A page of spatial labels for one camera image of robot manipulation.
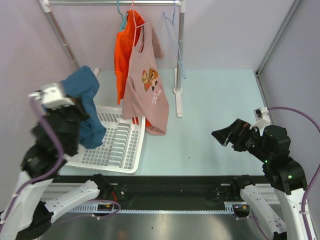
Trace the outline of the blue t shirt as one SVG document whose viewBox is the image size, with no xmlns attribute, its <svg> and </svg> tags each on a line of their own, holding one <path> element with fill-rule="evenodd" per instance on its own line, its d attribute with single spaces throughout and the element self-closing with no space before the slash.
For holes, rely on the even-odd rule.
<svg viewBox="0 0 320 240">
<path fill-rule="evenodd" d="M 65 94 L 79 98 L 89 118 L 80 123 L 79 143 L 86 149 L 94 149 L 103 143 L 106 128 L 98 117 L 94 97 L 100 84 L 90 67 L 84 65 L 60 82 Z"/>
</svg>

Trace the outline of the light blue clothes hanger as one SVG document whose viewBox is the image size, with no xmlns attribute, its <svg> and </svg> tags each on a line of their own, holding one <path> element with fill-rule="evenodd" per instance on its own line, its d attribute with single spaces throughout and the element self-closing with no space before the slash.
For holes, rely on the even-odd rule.
<svg viewBox="0 0 320 240">
<path fill-rule="evenodd" d="M 173 53 L 176 59 L 177 68 L 180 70 L 181 77 L 186 79 L 186 71 L 183 64 L 183 40 L 184 40 L 184 17 L 185 17 L 185 6 L 183 0 L 170 0 L 173 5 L 172 16 L 169 17 L 164 11 L 162 13 L 165 27 L 169 36 L 170 44 L 173 49 Z M 178 27 L 182 27 L 182 30 L 176 30 L 176 13 L 179 9 L 179 17 L 182 14 L 182 20 L 178 21 Z"/>
</svg>

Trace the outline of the pink printed t shirt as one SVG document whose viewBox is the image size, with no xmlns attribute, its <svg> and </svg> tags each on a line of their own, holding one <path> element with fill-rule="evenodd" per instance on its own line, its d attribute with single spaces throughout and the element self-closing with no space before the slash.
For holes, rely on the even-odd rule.
<svg viewBox="0 0 320 240">
<path fill-rule="evenodd" d="M 136 46 L 132 48 L 125 83 L 122 116 L 125 120 L 145 117 L 146 131 L 155 136 L 167 133 L 169 103 L 158 71 L 153 46 L 153 26 L 141 26 Z"/>
</svg>

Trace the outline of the orange t shirt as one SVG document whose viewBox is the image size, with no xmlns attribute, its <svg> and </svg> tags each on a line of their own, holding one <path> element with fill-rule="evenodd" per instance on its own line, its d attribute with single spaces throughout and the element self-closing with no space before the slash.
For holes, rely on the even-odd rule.
<svg viewBox="0 0 320 240">
<path fill-rule="evenodd" d="M 124 97 L 126 80 L 129 72 L 129 61 L 133 48 L 134 21 L 132 10 L 127 11 L 127 25 L 124 31 L 118 32 L 114 50 L 114 73 L 116 77 L 117 104 L 120 105 Z M 138 25 L 145 23 L 144 19 L 136 11 Z"/>
</svg>

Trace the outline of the pink clothes hanger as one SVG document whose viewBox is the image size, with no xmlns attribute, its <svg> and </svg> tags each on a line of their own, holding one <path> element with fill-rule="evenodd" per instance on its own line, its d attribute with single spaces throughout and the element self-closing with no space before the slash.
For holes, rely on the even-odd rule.
<svg viewBox="0 0 320 240">
<path fill-rule="evenodd" d="M 137 18 L 136 18 L 136 9 L 135 9 L 135 1 L 131 0 L 131 12 L 132 12 L 132 18 L 134 23 L 134 35 L 133 35 L 133 42 L 132 47 L 134 48 L 137 44 L 136 41 L 140 38 L 140 33 L 138 32 L 138 29 L 140 29 L 144 23 L 138 25 Z"/>
</svg>

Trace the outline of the teal clothes hanger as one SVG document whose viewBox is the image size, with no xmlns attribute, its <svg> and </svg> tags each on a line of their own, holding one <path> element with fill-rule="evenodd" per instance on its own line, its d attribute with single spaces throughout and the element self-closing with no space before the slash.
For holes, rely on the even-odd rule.
<svg viewBox="0 0 320 240">
<path fill-rule="evenodd" d="M 128 12 L 126 13 L 122 13 L 121 9 L 120 9 L 120 0 L 116 1 L 116 8 L 117 8 L 117 13 L 120 15 L 121 17 L 121 23 L 119 26 L 119 32 L 122 32 L 125 30 L 126 26 L 127 26 L 127 18 L 128 18 Z"/>
</svg>

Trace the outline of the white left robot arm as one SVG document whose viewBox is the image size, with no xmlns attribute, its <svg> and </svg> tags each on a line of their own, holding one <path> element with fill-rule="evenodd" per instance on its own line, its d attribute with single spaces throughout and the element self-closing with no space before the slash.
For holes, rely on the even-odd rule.
<svg viewBox="0 0 320 240">
<path fill-rule="evenodd" d="M 69 95 L 39 115 L 31 129 L 35 144 L 25 153 L 16 189 L 0 214 L 2 240 L 34 240 L 74 207 L 110 196 L 110 182 L 102 174 L 95 174 L 56 200 L 42 200 L 47 187 L 67 163 L 65 155 L 73 157 L 78 153 L 80 125 L 88 118 L 81 98 Z"/>
</svg>

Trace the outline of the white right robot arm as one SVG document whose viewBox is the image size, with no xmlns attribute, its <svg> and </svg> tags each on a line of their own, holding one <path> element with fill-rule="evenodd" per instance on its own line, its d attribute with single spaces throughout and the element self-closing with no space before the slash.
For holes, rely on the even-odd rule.
<svg viewBox="0 0 320 240">
<path fill-rule="evenodd" d="M 249 175 L 235 177 L 230 194 L 248 204 L 250 218 L 266 240 L 317 239 L 305 197 L 310 185 L 302 166 L 290 157 L 291 139 L 285 128 L 259 120 L 251 125 L 238 118 L 211 135 L 222 146 L 231 144 L 234 151 L 248 152 L 262 162 L 262 171 L 277 196 L 283 217 L 262 197 Z"/>
</svg>

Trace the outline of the white plastic laundry basket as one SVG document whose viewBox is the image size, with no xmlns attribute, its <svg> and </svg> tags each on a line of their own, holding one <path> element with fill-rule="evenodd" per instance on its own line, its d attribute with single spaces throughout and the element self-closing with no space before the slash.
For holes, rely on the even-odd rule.
<svg viewBox="0 0 320 240">
<path fill-rule="evenodd" d="M 94 171 L 134 174 L 138 169 L 145 135 L 146 118 L 123 119 L 120 107 L 97 106 L 97 115 L 106 128 L 102 145 L 94 149 L 79 146 L 68 157 L 67 166 Z"/>
</svg>

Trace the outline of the metal clothes rack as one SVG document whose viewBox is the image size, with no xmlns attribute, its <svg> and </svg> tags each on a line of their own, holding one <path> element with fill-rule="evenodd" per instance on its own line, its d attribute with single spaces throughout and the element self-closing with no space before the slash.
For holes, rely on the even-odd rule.
<svg viewBox="0 0 320 240">
<path fill-rule="evenodd" d="M 176 43 L 174 43 L 173 37 L 170 36 L 170 42 L 173 47 L 173 52 L 176 55 L 176 68 L 174 69 L 174 88 L 173 94 L 175 96 L 175 109 L 176 116 L 181 118 L 183 116 L 183 104 L 181 86 L 182 79 L 186 78 L 186 73 L 183 66 L 183 43 L 184 43 L 184 26 L 185 26 L 185 13 L 186 2 L 184 0 L 38 0 L 41 11 L 49 23 L 54 35 L 56 36 L 60 46 L 62 47 L 66 57 L 70 63 L 78 69 L 80 67 L 69 43 L 60 28 L 52 11 L 52 6 L 116 6 L 118 14 L 121 16 L 121 27 L 125 24 L 125 15 L 121 12 L 120 6 L 126 5 L 134 8 L 137 6 L 169 6 L 173 5 L 172 17 L 168 17 L 166 13 L 163 13 L 164 23 L 168 34 L 171 33 L 169 26 L 172 26 L 172 30 L 175 34 Z"/>
</svg>

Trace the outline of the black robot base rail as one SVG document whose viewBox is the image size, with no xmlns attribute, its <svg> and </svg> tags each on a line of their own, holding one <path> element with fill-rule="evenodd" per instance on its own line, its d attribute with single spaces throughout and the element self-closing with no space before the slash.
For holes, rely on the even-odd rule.
<svg viewBox="0 0 320 240">
<path fill-rule="evenodd" d="M 123 211 L 213 211 L 243 200 L 234 176 L 107 176 L 109 193 Z"/>
</svg>

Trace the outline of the aluminium corner frame post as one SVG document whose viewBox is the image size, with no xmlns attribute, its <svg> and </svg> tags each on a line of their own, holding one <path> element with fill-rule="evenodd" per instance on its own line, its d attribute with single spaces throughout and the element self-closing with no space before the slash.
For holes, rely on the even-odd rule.
<svg viewBox="0 0 320 240">
<path fill-rule="evenodd" d="M 303 3 L 303 0 L 294 0 L 292 4 L 290 5 L 287 13 L 285 14 L 284 19 L 282 20 L 275 36 L 273 37 L 266 53 L 264 54 L 264 57 L 262 58 L 261 63 L 259 64 L 257 70 L 255 71 L 255 75 L 259 78 L 264 71 L 267 63 L 271 59 L 274 51 L 276 50 L 281 38 L 283 37 L 285 31 L 289 27 L 290 23 L 292 22 L 295 14 L 299 10 L 301 4 Z"/>
</svg>

